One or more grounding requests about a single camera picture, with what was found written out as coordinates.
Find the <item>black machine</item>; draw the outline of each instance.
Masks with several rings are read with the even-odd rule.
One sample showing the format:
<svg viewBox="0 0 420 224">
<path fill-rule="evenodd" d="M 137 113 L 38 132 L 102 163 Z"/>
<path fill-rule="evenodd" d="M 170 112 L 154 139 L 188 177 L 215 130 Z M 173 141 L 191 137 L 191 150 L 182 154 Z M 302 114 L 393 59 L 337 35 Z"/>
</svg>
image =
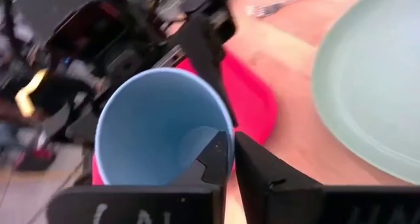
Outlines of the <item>black machine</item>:
<svg viewBox="0 0 420 224">
<path fill-rule="evenodd" d="M 98 115 L 115 89 L 138 72 L 174 67 L 184 58 L 230 108 L 219 69 L 222 44 L 235 32 L 226 0 L 183 0 L 183 14 L 170 20 L 156 13 L 159 0 L 17 0 L 15 5 L 52 54 L 93 62 L 96 74 L 111 79 L 105 92 L 78 105 L 67 103 L 45 122 L 52 140 L 82 140 L 92 150 Z M 174 22 L 182 26 L 169 36 L 165 30 Z M 47 76 L 39 90 L 55 83 Z M 236 124 L 232 109 L 230 114 Z M 172 184 L 79 184 L 53 197 L 47 219 L 50 224 L 222 224 L 230 175 L 226 154 L 220 132 Z M 248 224 L 420 223 L 419 187 L 324 186 L 242 132 L 236 133 L 235 155 Z"/>
</svg>

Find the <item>wooden table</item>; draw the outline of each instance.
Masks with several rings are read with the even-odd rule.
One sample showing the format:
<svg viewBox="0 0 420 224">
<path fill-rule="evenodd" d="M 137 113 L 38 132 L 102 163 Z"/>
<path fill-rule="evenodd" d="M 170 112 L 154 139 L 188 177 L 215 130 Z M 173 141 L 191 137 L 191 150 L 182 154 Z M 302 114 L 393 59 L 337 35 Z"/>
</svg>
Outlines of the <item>wooden table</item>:
<svg viewBox="0 0 420 224">
<path fill-rule="evenodd" d="M 248 5 L 281 0 L 231 0 L 238 30 L 226 44 L 278 98 L 277 126 L 265 145 L 288 164 L 329 185 L 407 185 L 347 150 L 321 123 L 310 94 L 310 73 L 327 31 L 358 0 L 302 0 L 263 20 Z M 228 186 L 226 221 L 244 224 L 236 178 Z"/>
</svg>

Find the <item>silver fork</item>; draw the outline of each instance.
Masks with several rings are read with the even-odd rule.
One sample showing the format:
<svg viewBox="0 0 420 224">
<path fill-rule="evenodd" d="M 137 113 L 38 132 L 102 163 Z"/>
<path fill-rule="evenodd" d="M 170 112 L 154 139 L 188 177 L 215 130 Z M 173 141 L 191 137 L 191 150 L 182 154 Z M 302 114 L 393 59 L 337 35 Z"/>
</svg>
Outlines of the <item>silver fork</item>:
<svg viewBox="0 0 420 224">
<path fill-rule="evenodd" d="M 246 8 L 246 14 L 257 18 L 264 18 L 277 13 L 282 7 L 296 0 L 285 0 L 279 3 L 266 6 L 249 6 Z"/>
</svg>

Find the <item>blue cup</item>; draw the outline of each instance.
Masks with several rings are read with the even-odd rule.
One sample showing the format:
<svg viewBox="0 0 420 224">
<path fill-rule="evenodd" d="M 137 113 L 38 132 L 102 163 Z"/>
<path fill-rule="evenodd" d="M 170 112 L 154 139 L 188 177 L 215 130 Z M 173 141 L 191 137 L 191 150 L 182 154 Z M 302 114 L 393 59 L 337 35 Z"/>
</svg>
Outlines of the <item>blue cup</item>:
<svg viewBox="0 0 420 224">
<path fill-rule="evenodd" d="M 228 135 L 231 170 L 234 127 L 216 91 L 185 70 L 147 70 L 126 81 L 99 117 L 99 174 L 105 185 L 167 185 L 219 131 Z"/>
</svg>

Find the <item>pink plate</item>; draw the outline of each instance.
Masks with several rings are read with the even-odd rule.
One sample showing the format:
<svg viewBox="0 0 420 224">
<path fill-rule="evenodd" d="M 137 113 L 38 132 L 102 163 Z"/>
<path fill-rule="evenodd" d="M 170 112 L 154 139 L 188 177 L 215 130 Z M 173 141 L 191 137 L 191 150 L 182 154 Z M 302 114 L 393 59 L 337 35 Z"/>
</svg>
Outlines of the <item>pink plate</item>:
<svg viewBox="0 0 420 224">
<path fill-rule="evenodd" d="M 178 68 L 194 72 L 189 60 L 181 62 Z M 238 120 L 236 131 L 243 131 L 259 144 L 265 144 L 277 121 L 278 105 L 273 92 L 229 51 L 222 61 L 222 77 Z M 94 185 L 103 185 L 95 157 L 92 178 Z"/>
</svg>

